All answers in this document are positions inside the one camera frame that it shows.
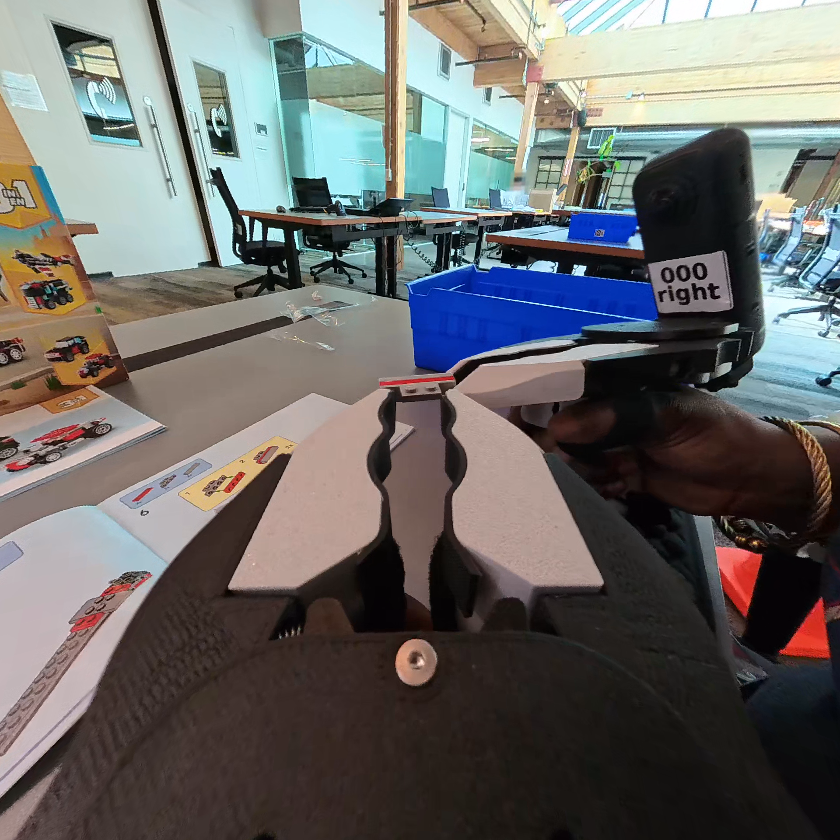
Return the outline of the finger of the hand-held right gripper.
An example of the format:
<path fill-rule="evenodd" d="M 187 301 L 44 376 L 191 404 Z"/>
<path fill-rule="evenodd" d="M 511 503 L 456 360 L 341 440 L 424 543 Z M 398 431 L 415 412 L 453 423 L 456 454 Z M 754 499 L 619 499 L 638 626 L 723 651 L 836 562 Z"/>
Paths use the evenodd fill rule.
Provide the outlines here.
<path fill-rule="evenodd" d="M 458 383 L 459 393 L 495 413 L 538 406 L 539 424 L 549 417 L 543 406 L 577 401 L 584 389 L 582 361 L 486 362 Z"/>
<path fill-rule="evenodd" d="M 555 372 L 575 371 L 583 362 L 624 357 L 656 348 L 651 342 L 575 343 L 556 340 L 509 353 L 470 357 L 451 370 L 457 385 L 519 385 Z"/>

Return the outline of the small blue bin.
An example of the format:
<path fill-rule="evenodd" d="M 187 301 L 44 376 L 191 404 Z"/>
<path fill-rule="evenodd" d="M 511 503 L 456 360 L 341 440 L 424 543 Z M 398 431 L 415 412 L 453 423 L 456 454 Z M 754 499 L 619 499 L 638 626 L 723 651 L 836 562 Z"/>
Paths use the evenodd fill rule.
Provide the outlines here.
<path fill-rule="evenodd" d="M 568 239 L 609 245 L 627 245 L 638 228 L 637 216 L 626 211 L 591 209 L 570 215 Z"/>

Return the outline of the wooden top office desk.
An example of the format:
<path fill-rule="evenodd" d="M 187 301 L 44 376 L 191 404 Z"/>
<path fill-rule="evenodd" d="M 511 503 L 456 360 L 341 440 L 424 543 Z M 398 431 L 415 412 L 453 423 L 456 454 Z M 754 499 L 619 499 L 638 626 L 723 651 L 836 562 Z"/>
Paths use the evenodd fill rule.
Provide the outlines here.
<path fill-rule="evenodd" d="M 554 264 L 559 274 L 572 275 L 582 266 L 587 277 L 647 279 L 647 260 L 639 234 L 626 244 L 614 244 L 572 239 L 566 227 L 542 226 L 496 232 L 486 241 L 499 246 L 501 261 L 511 266 L 546 262 Z"/>
<path fill-rule="evenodd" d="M 449 212 L 442 209 L 418 212 L 406 211 L 397 216 L 334 215 L 330 213 L 279 213 L 277 211 L 245 209 L 239 214 L 248 219 L 248 234 L 260 224 L 260 245 L 268 246 L 268 231 L 279 229 L 283 234 L 283 256 L 286 277 L 275 275 L 277 283 L 287 290 L 302 287 L 301 268 L 296 233 L 305 228 L 326 229 L 335 245 L 346 245 L 357 240 L 374 242 L 374 293 L 380 297 L 397 297 L 397 240 L 413 239 L 415 232 L 424 230 L 428 235 L 442 238 L 444 255 L 441 270 L 446 270 L 450 257 L 450 240 L 459 224 L 478 220 L 477 212 Z"/>

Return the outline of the small red grey lego assembly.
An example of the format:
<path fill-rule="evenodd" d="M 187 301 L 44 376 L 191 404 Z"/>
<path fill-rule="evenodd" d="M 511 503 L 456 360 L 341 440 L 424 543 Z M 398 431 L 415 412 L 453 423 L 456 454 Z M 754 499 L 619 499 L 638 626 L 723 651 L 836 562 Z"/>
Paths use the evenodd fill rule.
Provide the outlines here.
<path fill-rule="evenodd" d="M 427 402 L 441 399 L 456 386 L 449 374 L 388 376 L 379 380 L 379 387 L 398 403 Z"/>

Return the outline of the row of office chairs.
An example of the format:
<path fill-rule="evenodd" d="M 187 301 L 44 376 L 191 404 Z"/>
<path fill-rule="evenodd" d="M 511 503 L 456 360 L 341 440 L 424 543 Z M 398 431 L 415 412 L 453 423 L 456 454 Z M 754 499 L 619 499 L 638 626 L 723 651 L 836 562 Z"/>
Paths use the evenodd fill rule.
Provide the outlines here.
<path fill-rule="evenodd" d="M 838 333 L 839 323 L 839 212 L 834 204 L 822 216 L 824 236 L 818 246 L 795 266 L 777 270 L 766 294 L 787 289 L 797 292 L 800 303 L 768 316 L 768 323 L 780 326 L 791 319 L 816 318 L 816 335 L 828 339 Z"/>

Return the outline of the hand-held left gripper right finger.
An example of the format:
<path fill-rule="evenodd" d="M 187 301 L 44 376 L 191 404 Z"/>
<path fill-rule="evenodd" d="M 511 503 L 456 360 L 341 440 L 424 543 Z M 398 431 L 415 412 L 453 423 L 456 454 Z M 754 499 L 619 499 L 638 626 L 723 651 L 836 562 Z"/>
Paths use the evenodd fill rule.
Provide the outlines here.
<path fill-rule="evenodd" d="M 601 594 L 602 573 L 541 448 L 455 389 L 440 413 L 450 488 L 429 563 L 434 628 L 479 630 L 504 600 L 528 622 L 545 597 Z"/>

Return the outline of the black office chair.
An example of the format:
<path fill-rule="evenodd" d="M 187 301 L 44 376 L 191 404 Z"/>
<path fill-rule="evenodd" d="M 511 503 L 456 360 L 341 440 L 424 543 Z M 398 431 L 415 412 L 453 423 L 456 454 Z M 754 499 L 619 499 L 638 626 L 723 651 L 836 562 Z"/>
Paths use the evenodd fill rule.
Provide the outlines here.
<path fill-rule="evenodd" d="M 234 297 L 242 299 L 244 289 L 255 287 L 253 297 L 278 288 L 295 290 L 303 287 L 293 226 L 278 218 L 261 217 L 261 236 L 255 235 L 257 218 L 242 213 L 225 180 L 221 168 L 210 170 L 210 182 L 216 187 L 230 215 L 233 225 L 232 246 L 234 254 L 246 266 L 258 266 L 266 272 L 257 278 L 234 286 Z"/>
<path fill-rule="evenodd" d="M 318 250 L 329 254 L 328 259 L 310 268 L 310 276 L 315 283 L 318 284 L 321 281 L 321 275 L 325 272 L 346 277 L 350 286 L 354 284 L 354 275 L 352 274 L 354 271 L 360 275 L 361 279 L 368 277 L 363 268 L 352 265 L 342 259 L 349 246 L 343 241 L 336 239 L 336 235 L 346 232 L 347 230 L 345 228 L 338 226 L 316 226 L 302 229 L 301 238 L 306 249 Z"/>

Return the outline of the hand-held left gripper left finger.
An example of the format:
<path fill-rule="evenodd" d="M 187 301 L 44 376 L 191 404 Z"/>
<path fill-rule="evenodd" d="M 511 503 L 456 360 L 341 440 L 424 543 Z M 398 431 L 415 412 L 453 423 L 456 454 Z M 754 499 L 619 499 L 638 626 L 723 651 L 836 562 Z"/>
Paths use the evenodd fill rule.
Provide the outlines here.
<path fill-rule="evenodd" d="M 395 430 L 396 397 L 378 389 L 300 443 L 228 589 L 305 609 L 333 599 L 356 629 L 403 630 L 405 571 L 384 487 Z"/>

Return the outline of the car cover instruction booklet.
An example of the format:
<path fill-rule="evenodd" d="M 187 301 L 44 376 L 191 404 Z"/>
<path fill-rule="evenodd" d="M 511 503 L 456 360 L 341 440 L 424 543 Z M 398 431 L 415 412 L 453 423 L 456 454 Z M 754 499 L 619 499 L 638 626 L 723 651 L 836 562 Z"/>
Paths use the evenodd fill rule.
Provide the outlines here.
<path fill-rule="evenodd" d="M 95 386 L 2 415 L 1 499 L 166 431 Z"/>

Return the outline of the white door with window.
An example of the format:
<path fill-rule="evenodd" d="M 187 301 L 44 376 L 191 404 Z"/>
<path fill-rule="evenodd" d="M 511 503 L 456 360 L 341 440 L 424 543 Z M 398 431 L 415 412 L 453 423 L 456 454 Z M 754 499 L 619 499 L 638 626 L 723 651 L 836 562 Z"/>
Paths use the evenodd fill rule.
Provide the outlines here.
<path fill-rule="evenodd" d="M 255 2 L 159 2 L 192 150 L 221 266 L 241 261 L 218 189 L 219 168 L 239 209 L 272 209 L 287 199 L 270 42 Z"/>
<path fill-rule="evenodd" d="M 2 2 L 2 97 L 89 274 L 208 256 L 147 2 Z"/>

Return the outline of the open instruction booklet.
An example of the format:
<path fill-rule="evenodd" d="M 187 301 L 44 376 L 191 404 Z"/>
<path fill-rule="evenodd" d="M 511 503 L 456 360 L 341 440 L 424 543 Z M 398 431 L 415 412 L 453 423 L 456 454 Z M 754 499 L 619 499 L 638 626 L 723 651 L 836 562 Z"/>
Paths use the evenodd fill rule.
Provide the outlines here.
<path fill-rule="evenodd" d="M 205 526 L 347 406 L 310 394 L 97 506 L 2 538 L 2 794 L 71 730 L 127 625 Z"/>

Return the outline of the blue plastic bin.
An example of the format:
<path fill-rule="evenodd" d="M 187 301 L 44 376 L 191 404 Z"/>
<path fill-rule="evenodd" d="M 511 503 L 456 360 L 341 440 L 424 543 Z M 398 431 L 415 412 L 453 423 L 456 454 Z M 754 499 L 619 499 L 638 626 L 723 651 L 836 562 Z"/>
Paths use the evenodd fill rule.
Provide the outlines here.
<path fill-rule="evenodd" d="M 462 266 L 406 289 L 415 365 L 436 372 L 514 344 L 658 317 L 650 285 L 631 280 Z"/>

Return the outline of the lego set box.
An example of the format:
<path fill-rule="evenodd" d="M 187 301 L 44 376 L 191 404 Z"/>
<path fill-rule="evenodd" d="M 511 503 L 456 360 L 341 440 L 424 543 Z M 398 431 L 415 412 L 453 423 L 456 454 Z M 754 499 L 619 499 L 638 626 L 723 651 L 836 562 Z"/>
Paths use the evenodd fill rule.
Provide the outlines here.
<path fill-rule="evenodd" d="M 44 170 L 1 100 L 1 415 L 126 382 Z"/>

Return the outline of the orange cloth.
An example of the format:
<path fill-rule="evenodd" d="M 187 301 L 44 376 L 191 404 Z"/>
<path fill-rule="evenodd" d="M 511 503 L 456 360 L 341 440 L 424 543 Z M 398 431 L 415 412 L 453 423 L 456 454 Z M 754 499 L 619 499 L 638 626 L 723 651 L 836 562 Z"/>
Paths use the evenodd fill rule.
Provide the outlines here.
<path fill-rule="evenodd" d="M 717 560 L 723 592 L 742 616 L 747 648 L 766 658 L 829 659 L 820 563 L 775 549 L 758 554 L 724 547 Z"/>

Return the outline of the person's right hand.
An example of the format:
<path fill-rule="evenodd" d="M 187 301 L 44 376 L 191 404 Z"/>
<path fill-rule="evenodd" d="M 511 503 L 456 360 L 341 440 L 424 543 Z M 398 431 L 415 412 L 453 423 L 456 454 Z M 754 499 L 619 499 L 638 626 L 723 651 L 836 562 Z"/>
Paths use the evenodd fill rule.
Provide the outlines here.
<path fill-rule="evenodd" d="M 606 498 L 642 492 L 699 516 L 735 517 L 799 532 L 811 515 L 811 462 L 789 432 L 692 389 L 657 394 L 636 443 L 589 463 L 568 452 L 616 424 L 608 401 L 578 402 L 550 421 L 557 454 Z"/>

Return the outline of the wooden pillar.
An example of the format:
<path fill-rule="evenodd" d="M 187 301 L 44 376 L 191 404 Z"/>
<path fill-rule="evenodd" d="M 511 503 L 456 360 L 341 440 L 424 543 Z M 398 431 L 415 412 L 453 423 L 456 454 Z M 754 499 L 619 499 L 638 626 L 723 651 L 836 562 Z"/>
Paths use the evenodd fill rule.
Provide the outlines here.
<path fill-rule="evenodd" d="M 408 2 L 384 1 L 386 198 L 405 194 L 407 26 Z"/>

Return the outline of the person's leg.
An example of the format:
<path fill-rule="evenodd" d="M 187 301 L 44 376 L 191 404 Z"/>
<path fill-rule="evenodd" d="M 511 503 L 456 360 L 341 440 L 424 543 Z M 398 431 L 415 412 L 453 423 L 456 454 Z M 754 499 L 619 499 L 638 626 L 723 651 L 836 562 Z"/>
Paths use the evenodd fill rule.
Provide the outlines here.
<path fill-rule="evenodd" d="M 778 666 L 745 703 L 770 763 L 822 838 L 839 838 L 839 699 L 830 664 Z"/>

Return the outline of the potted plant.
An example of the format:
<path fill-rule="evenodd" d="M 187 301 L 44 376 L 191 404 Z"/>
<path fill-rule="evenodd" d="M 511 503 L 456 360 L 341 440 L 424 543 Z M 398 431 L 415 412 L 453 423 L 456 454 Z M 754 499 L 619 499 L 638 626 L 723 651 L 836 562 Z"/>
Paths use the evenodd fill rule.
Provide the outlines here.
<path fill-rule="evenodd" d="M 576 175 L 576 182 L 585 191 L 593 178 L 612 173 L 616 168 L 617 158 L 613 153 L 616 131 L 613 129 L 604 136 L 598 146 L 594 159 L 586 161 Z"/>

